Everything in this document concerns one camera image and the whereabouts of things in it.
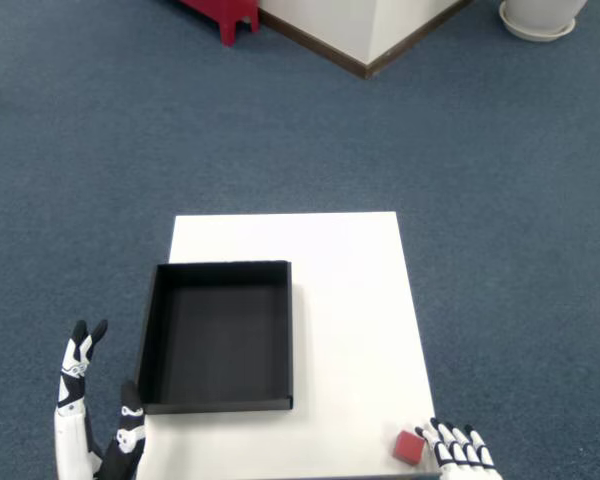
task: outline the black tray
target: black tray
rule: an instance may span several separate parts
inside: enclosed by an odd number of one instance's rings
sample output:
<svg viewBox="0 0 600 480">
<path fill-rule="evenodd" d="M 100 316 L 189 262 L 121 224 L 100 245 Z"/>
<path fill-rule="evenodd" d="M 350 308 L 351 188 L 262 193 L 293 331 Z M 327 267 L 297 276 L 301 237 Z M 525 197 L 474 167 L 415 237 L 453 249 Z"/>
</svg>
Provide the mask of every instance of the black tray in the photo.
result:
<svg viewBox="0 0 600 480">
<path fill-rule="evenodd" d="M 149 414 L 293 405 L 291 264 L 158 265 L 136 382 Z"/>
</svg>

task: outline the brown baseboard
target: brown baseboard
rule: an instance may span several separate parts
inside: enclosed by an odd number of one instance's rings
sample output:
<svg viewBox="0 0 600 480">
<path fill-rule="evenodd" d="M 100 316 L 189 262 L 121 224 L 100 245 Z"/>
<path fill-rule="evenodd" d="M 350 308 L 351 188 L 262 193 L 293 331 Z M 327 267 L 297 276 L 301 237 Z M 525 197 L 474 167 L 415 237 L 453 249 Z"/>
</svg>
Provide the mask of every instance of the brown baseboard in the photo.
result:
<svg viewBox="0 0 600 480">
<path fill-rule="evenodd" d="M 338 50 L 324 43 L 322 40 L 314 37 L 313 35 L 300 30 L 298 27 L 291 25 L 288 22 L 272 15 L 264 10 L 260 9 L 260 21 L 263 25 L 281 33 L 285 37 L 290 38 L 294 42 L 308 48 L 314 53 L 330 60 L 336 65 L 344 68 L 345 70 L 357 75 L 360 78 L 371 78 L 373 75 L 378 73 L 380 70 L 385 68 L 396 58 L 402 55 L 404 52 L 413 47 L 416 43 L 422 40 L 426 35 L 434 31 L 449 18 L 451 18 L 458 11 L 466 7 L 472 2 L 472 0 L 458 0 L 456 3 L 451 5 L 446 10 L 442 11 L 427 23 L 425 23 L 418 30 L 396 43 L 393 47 L 387 50 L 380 57 L 376 58 L 370 64 L 364 64 L 359 60 L 356 60 L 350 55 Z"/>
</svg>

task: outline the white wall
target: white wall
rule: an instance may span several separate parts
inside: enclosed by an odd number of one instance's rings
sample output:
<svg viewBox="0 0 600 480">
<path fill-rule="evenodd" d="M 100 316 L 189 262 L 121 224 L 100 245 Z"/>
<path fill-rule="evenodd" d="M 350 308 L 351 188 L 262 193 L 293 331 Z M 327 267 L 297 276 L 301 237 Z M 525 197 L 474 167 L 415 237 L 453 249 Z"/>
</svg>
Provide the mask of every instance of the white wall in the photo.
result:
<svg viewBox="0 0 600 480">
<path fill-rule="evenodd" d="M 377 0 L 368 62 L 378 58 L 456 1 Z"/>
<path fill-rule="evenodd" d="M 369 63 L 377 1 L 261 0 L 260 7 L 356 60 Z"/>
<path fill-rule="evenodd" d="M 260 7 L 364 64 L 457 0 L 260 0 Z"/>
</svg>

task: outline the robotic hand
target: robotic hand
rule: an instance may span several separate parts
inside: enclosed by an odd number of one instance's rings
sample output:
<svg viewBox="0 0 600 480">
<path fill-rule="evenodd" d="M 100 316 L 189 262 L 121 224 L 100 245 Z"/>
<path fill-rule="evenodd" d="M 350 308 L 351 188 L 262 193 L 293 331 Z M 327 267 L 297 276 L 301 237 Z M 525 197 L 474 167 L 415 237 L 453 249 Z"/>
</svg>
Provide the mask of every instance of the robotic hand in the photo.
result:
<svg viewBox="0 0 600 480">
<path fill-rule="evenodd" d="M 131 479 L 144 450 L 144 410 L 136 386 L 130 381 L 122 386 L 120 425 L 104 457 L 93 440 L 84 402 L 85 374 L 94 347 L 106 331 L 106 320 L 91 334 L 81 320 L 65 350 L 54 418 L 59 480 Z"/>
<path fill-rule="evenodd" d="M 482 437 L 471 425 L 465 432 L 435 418 L 424 428 L 416 428 L 438 461 L 441 480 L 502 480 Z"/>
</svg>

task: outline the red stool leg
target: red stool leg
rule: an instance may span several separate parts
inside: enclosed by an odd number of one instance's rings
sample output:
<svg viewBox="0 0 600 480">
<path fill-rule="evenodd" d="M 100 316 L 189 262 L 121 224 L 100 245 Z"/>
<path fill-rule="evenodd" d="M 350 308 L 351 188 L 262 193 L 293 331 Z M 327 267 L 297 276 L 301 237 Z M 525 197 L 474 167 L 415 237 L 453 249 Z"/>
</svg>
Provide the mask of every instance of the red stool leg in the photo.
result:
<svg viewBox="0 0 600 480">
<path fill-rule="evenodd" d="M 230 47 L 234 43 L 236 43 L 236 24 L 235 24 L 235 22 L 220 23 L 220 37 L 222 38 L 222 44 L 226 47 Z"/>
<path fill-rule="evenodd" d="M 258 7 L 253 9 L 253 13 L 251 13 L 251 31 L 253 33 L 257 32 L 260 28 L 260 20 L 258 19 Z"/>
</svg>

